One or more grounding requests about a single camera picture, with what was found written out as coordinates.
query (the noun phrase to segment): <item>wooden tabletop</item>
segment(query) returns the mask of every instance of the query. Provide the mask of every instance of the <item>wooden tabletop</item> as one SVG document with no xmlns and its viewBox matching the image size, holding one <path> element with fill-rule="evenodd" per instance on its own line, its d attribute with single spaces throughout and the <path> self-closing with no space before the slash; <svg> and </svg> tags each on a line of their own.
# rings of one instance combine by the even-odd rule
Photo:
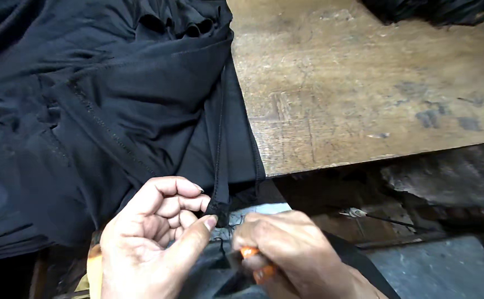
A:
<svg viewBox="0 0 484 299">
<path fill-rule="evenodd" d="M 484 24 L 382 26 L 355 0 L 229 0 L 266 174 L 484 143 Z"/>
</svg>

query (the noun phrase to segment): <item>stitching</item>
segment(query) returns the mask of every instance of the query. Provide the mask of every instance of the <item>stitching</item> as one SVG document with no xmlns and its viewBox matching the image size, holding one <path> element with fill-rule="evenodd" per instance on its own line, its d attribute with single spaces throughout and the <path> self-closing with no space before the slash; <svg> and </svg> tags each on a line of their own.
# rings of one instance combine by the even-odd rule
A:
<svg viewBox="0 0 484 299">
<path fill-rule="evenodd" d="M 222 125 L 223 125 L 223 88 L 221 89 L 221 104 L 220 104 L 220 129 L 218 130 L 218 146 L 217 146 L 217 152 L 216 152 L 216 165 L 214 166 L 214 172 L 215 172 L 215 176 L 214 176 L 214 192 L 212 194 L 212 198 L 217 202 L 218 200 L 216 200 L 216 194 L 218 194 L 218 178 L 219 178 L 219 169 L 220 169 L 220 147 L 221 147 L 221 144 L 222 144 Z"/>
<path fill-rule="evenodd" d="M 94 119 L 94 121 L 96 121 L 96 123 L 98 123 L 98 125 L 100 125 L 102 128 L 104 128 L 106 130 L 106 132 L 109 134 L 109 136 L 111 136 L 111 139 L 113 139 L 124 151 L 126 151 L 126 153 L 131 157 L 131 159 L 140 164 L 141 166 L 145 167 L 146 170 L 148 170 L 148 172 L 152 173 L 153 176 L 155 176 L 155 173 L 153 172 L 153 170 L 148 167 L 148 165 L 146 165 L 143 161 L 139 160 L 135 155 L 134 153 L 132 152 L 132 150 L 130 150 L 123 142 L 122 140 L 120 140 L 120 138 L 117 136 L 117 134 L 113 133 L 111 131 L 111 129 L 109 129 L 109 127 L 105 124 L 105 122 L 96 115 L 94 109 L 92 108 L 92 104 L 89 100 L 87 100 L 87 97 L 85 95 L 85 93 L 81 90 L 81 88 L 76 84 L 76 82 L 69 82 L 68 86 L 72 89 L 72 91 L 74 92 L 74 94 L 76 96 L 79 97 L 80 99 L 80 102 L 85 106 L 85 108 L 87 109 L 87 112 L 92 116 L 92 118 Z"/>
</svg>

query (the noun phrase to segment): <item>gray metal surface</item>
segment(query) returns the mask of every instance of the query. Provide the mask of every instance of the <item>gray metal surface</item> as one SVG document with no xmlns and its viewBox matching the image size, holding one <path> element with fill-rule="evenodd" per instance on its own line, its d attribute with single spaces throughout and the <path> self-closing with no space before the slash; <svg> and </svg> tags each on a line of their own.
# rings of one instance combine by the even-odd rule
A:
<svg viewBox="0 0 484 299">
<path fill-rule="evenodd" d="M 484 144 L 395 160 L 381 173 L 431 204 L 484 207 Z"/>
<path fill-rule="evenodd" d="M 484 248 L 475 237 L 386 248 L 368 257 L 401 299 L 484 298 Z"/>
</svg>

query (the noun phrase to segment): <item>folded fabric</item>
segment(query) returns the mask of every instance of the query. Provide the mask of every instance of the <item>folded fabric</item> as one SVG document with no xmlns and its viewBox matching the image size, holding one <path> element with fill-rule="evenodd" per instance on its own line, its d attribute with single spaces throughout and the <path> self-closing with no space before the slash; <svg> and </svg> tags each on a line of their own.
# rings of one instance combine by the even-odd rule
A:
<svg viewBox="0 0 484 299">
<path fill-rule="evenodd" d="M 222 226 L 264 178 L 225 1 L 0 5 L 0 186 L 50 241 L 88 241 L 169 175 L 203 187 Z"/>
</svg>

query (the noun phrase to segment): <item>wire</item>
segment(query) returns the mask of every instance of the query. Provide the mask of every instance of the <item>wire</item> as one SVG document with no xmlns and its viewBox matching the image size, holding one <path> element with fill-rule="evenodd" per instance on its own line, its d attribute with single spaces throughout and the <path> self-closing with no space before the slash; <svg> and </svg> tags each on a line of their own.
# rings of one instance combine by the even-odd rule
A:
<svg viewBox="0 0 484 299">
<path fill-rule="evenodd" d="M 391 219 L 388 219 L 388 218 L 373 216 L 371 214 L 366 214 L 365 217 L 378 219 L 378 220 L 382 220 L 382 221 L 387 221 L 387 222 L 395 223 L 397 225 L 402 225 L 402 226 L 411 227 L 411 228 L 415 228 L 415 229 L 421 229 L 421 230 L 426 230 L 426 231 L 439 231 L 435 228 L 421 227 L 421 226 L 417 226 L 417 225 L 413 225 L 413 224 L 410 224 L 410 223 L 405 223 L 405 222 L 401 222 L 401 221 L 397 221 L 397 220 L 391 220 Z"/>
</svg>

